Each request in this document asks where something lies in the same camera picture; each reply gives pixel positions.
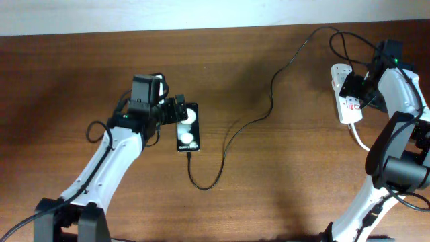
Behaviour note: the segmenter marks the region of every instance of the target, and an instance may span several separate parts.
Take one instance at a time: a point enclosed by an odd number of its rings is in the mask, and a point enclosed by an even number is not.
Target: handheld device
[[[179,152],[199,151],[200,132],[197,103],[186,105],[188,119],[177,123],[177,150]]]

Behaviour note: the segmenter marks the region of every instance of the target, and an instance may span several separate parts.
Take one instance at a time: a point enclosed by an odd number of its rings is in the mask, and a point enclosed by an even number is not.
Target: white wall
[[[429,0],[0,0],[0,35],[428,18]]]

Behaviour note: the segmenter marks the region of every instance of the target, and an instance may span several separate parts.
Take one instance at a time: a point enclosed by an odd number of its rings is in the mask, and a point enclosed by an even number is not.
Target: black cable
[[[342,56],[341,54],[339,54],[339,53],[338,53],[338,52],[333,48],[333,37],[334,37],[334,36],[336,36],[338,33],[341,35],[341,37],[342,37],[342,41],[343,41],[343,43],[345,44],[345,39],[344,39],[344,37],[343,37],[343,33],[349,33],[349,32],[338,31],[338,32],[334,33],[334,34],[330,37],[330,40],[329,40],[329,46],[330,46],[330,50],[333,52],[333,54],[335,54],[337,57],[339,57],[339,58],[341,58],[341,59],[343,59],[343,60],[345,60],[345,61],[348,61],[348,62],[349,62],[349,64],[350,64],[351,66],[352,66],[352,64],[351,64],[351,63],[357,63],[357,64],[361,64],[361,65],[368,66],[368,65],[369,65],[369,63],[364,63],[364,62],[361,62],[361,61],[359,61],[359,60],[351,60],[351,59],[348,57],[348,55],[347,55],[347,54],[345,54],[345,56]]]
[[[109,145],[105,151],[105,153],[103,154],[103,156],[101,157],[100,161],[97,163],[97,165],[94,167],[94,170],[91,172],[91,174],[89,175],[88,179],[85,181],[85,183],[76,191],[76,193],[71,196],[69,199],[65,200],[64,202],[61,202],[59,205],[50,208],[48,210],[42,211],[42,212],[38,212],[35,215],[29,216],[28,218],[24,219],[23,221],[17,223],[15,226],[13,226],[10,230],[8,230],[8,232],[6,232],[6,234],[4,234],[4,236],[2,236],[2,238],[0,239],[0,242],[5,242],[6,239],[8,239],[12,234],[14,234],[18,229],[22,228],[24,225],[44,216],[47,215],[51,212],[54,212],[58,209],[63,208],[64,206],[69,205],[74,199],[76,199],[79,195],[81,195],[86,189],[87,186],[89,185],[89,183],[91,182],[91,180],[93,179],[94,175],[97,173],[97,170],[100,168],[101,164],[104,162],[104,160],[106,159],[106,157],[108,156],[108,153],[110,152],[110,150],[112,149],[112,133],[110,132],[110,129],[103,123],[100,121],[93,121],[92,123],[89,124],[88,128],[87,128],[87,132],[86,132],[86,137],[87,140],[91,143],[94,143],[94,140],[91,140],[89,138],[89,131],[91,130],[91,127],[94,124],[100,124],[102,125],[106,132],[107,135],[109,136]]]
[[[413,193],[413,192],[396,192],[395,193],[396,196],[413,196],[416,197],[418,199],[423,200],[425,203],[427,203],[427,206],[430,208],[430,201],[428,201],[428,199],[426,199],[425,197],[423,197],[422,195]],[[354,242],[357,242],[358,239],[360,238],[360,235],[363,233],[364,228],[368,227],[368,226],[372,226],[373,223],[375,222],[375,220],[378,218],[379,214],[381,213],[384,203],[386,201],[388,201],[388,199],[390,199],[391,197],[393,197],[392,194],[389,194],[387,196],[384,196],[381,201],[379,201],[377,204],[375,204],[373,206],[373,208],[370,210],[370,212],[363,218],[363,222],[361,224],[361,227],[357,230],[357,236],[355,237]]]
[[[118,104],[116,105],[117,107],[118,107],[118,106],[120,106],[121,101],[122,101],[122,100],[126,97],[126,95],[127,95],[127,94],[129,94],[130,92],[132,92],[132,90],[131,90],[131,89],[129,89],[129,90],[127,90],[127,91],[125,91],[125,92],[121,95],[120,99],[118,100]]]
[[[214,180],[214,182],[212,182],[212,184],[210,185],[210,186],[208,186],[208,187],[205,187],[205,188],[203,188],[203,187],[200,187],[199,185],[197,185],[197,183],[194,181],[194,179],[193,179],[193,177],[192,177],[192,175],[191,175],[191,153],[190,152],[188,152],[187,153],[187,159],[188,159],[188,176],[189,176],[189,179],[191,180],[191,183],[197,188],[197,189],[199,189],[199,190],[203,190],[203,191],[206,191],[206,190],[209,190],[209,189],[211,189],[211,188],[213,188],[217,183],[218,183],[218,181],[220,180],[220,178],[221,178],[221,174],[222,174],[222,170],[224,169],[224,164],[225,164],[225,160],[226,160],[226,156],[227,156],[227,152],[228,152],[228,149],[230,148],[230,145],[231,145],[231,143],[232,143],[232,141],[237,137],[237,135],[239,135],[246,127],[248,127],[248,125],[250,125],[250,124],[254,124],[254,123],[256,123],[256,122],[258,122],[258,121],[262,121],[262,120],[264,120],[264,119],[266,119],[267,117],[269,117],[270,116],[270,114],[271,114],[271,111],[273,110],[273,105],[274,105],[274,97],[273,97],[273,82],[275,81],[275,79],[276,79],[276,77],[283,71],[283,70],[285,70],[291,63],[293,63],[294,62],[294,60],[296,59],[296,57],[297,57],[297,55],[298,55],[298,53],[303,49],[303,47],[308,43],[308,41],[314,36],[314,34],[315,33],[317,33],[319,30],[322,30],[322,29],[332,29],[332,30],[334,30],[334,31],[336,31],[336,32],[339,32],[339,30],[337,29],[337,28],[335,28],[335,27],[332,27],[332,26],[321,26],[321,27],[319,27],[319,28],[317,28],[317,29],[315,29],[310,35],[309,35],[309,37],[307,37],[307,39],[306,39],[306,41],[303,43],[303,45],[301,45],[301,47],[297,50],[297,52],[295,53],[295,55],[291,58],[291,60],[286,64],[286,65],[284,65],[282,68],[280,68],[278,71],[276,71],[275,72],[275,74],[273,75],[273,77],[271,78],[271,81],[270,81],[270,108],[269,108],[269,110],[267,111],[267,113],[266,113],[266,115],[264,115],[263,117],[261,117],[261,118],[258,118],[258,119],[256,119],[256,120],[253,120],[253,121],[251,121],[251,122],[249,122],[249,123],[247,123],[247,124],[245,124],[241,129],[239,129],[239,131],[237,131],[236,132],[236,134],[234,134],[233,135],[233,137],[229,140],[229,142],[227,143],[227,145],[225,146],[225,149],[224,149],[224,153],[223,153],[223,155],[222,155],[222,160],[221,160],[221,166],[220,166],[220,170],[219,170],[219,172],[218,172],[218,175],[216,176],[216,178],[215,178],[215,180]],[[349,61],[349,64],[351,65],[351,68],[353,68],[353,65],[352,65],[352,62],[349,60],[349,57],[348,57],[348,53],[347,53],[347,48],[346,48],[346,44],[345,44],[345,39],[344,39],[344,37],[343,37],[343,35],[341,34],[341,37],[342,37],[342,41],[343,41],[343,50],[345,51],[345,56],[347,56],[347,61]]]
[[[169,95],[170,87],[165,81],[160,81],[163,84],[163,94],[159,97],[159,100],[166,99],[167,95]]]
[[[153,144],[146,145],[146,147],[151,147],[151,146],[157,144],[159,142],[159,140],[160,140],[160,126],[158,125],[157,126],[157,139],[156,139],[156,141]]]
[[[391,196],[393,196],[394,198],[396,198],[401,204],[407,206],[408,208],[412,208],[413,210],[419,211],[419,212],[430,212],[430,208],[420,208],[418,206],[415,206],[409,202],[406,202],[405,200],[403,200],[401,197],[399,197],[396,192],[394,192],[390,186],[386,183],[386,180],[384,179],[384,174],[383,174],[383,167],[384,167],[384,158],[385,158],[385,154],[388,150],[388,147],[391,145],[392,141],[406,128],[408,128],[411,124],[414,124],[416,121],[419,120],[419,118],[423,115],[424,112],[424,107],[423,107],[423,102],[421,101],[421,96],[418,94],[417,88],[413,85],[412,83],[412,79],[405,73],[405,71],[403,69],[401,69],[397,63],[390,58],[389,56],[387,56],[386,54],[384,54],[378,47],[374,46],[369,40],[366,40],[365,38],[361,37],[358,34],[352,33],[352,32],[346,32],[346,31],[338,31],[336,33],[334,33],[329,40],[329,44],[331,46],[331,42],[333,40],[333,38],[337,35],[337,34],[347,34],[353,37],[356,37],[357,39],[361,40],[362,42],[364,42],[365,44],[367,44],[368,46],[372,47],[375,51],[379,52],[380,55],[382,57],[384,57],[393,67],[396,67],[403,75],[403,77],[405,78],[406,82],[408,83],[408,85],[411,87],[412,92],[414,93],[415,98],[417,99],[418,102],[418,114],[410,121],[408,121],[406,124],[402,125],[388,140],[388,142],[386,143],[382,155],[380,157],[380,163],[379,163],[379,176],[380,179],[382,180],[383,186],[388,190],[388,192],[390,193]],[[334,49],[332,49],[332,51],[339,57],[343,58],[343,56],[340,56]],[[414,195],[410,195],[410,196],[416,196],[417,198],[420,198],[422,200],[424,200],[424,202],[428,202],[428,199],[422,197],[421,195],[415,194],[415,193],[411,193]]]
[[[126,106],[126,104],[128,103],[128,101],[130,101],[130,98],[120,100],[120,102],[118,103],[118,105],[116,106],[114,111],[112,112],[112,115],[114,116],[117,113],[121,113],[122,110],[124,109],[124,107]]]

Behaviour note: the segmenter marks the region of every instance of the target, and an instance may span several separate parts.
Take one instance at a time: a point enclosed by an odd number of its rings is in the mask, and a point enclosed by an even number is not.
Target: white cable
[[[358,133],[357,130],[355,129],[355,125],[354,123],[349,124],[349,127],[351,127],[352,129],[352,133],[354,133],[354,137],[356,139],[356,141],[358,142],[358,144],[365,150],[370,151],[369,147],[367,147],[365,144],[363,144],[363,142],[361,141],[360,137],[358,137]]]

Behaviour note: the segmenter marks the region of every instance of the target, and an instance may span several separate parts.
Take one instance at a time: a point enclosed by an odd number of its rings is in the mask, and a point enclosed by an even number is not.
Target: wood grain
[[[377,42],[404,42],[430,98],[430,22],[335,24]],[[193,156],[199,184],[212,182],[223,143],[269,107],[269,81],[319,25],[65,34],[0,38],[0,233],[57,198],[97,149],[85,140],[92,120],[107,120],[133,74],[162,72],[171,95],[198,102],[202,150]],[[272,115],[233,143],[218,185],[188,180],[175,126],[127,171],[107,219],[113,237],[136,241],[258,241],[315,235],[341,216],[360,189],[366,152],[341,125],[330,68],[340,63],[318,33],[275,82]],[[349,55],[372,51],[347,39]],[[365,109],[357,125],[371,144],[388,116]],[[427,214],[396,206],[374,235],[428,241]],[[11,241],[31,241],[32,225]]]

